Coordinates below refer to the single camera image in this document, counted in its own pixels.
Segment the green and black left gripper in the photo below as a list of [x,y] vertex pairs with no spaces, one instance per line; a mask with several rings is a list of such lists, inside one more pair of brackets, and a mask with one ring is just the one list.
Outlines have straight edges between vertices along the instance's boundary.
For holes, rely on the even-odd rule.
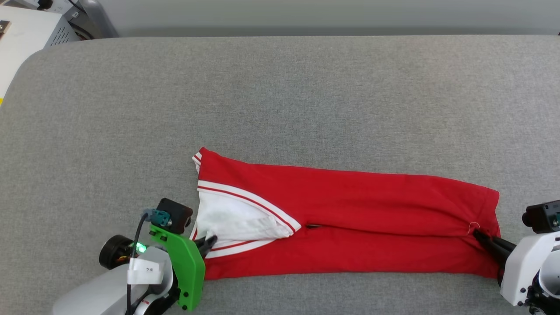
[[111,312],[166,312],[173,305],[193,311],[200,303],[205,276],[203,259],[218,237],[193,241],[150,224],[156,246],[145,246],[137,238],[111,237],[102,247],[99,263],[107,270],[124,273],[126,284],[118,293]]

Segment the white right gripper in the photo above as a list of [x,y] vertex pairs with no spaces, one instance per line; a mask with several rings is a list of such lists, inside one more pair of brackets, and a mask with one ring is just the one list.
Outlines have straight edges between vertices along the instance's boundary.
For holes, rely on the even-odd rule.
[[559,251],[553,250],[559,246],[559,232],[527,236],[518,245],[480,229],[475,229],[473,235],[500,268],[505,268],[500,294],[510,305],[517,306],[527,299],[535,277],[543,281],[541,285],[548,295],[559,297],[555,293],[559,288]]

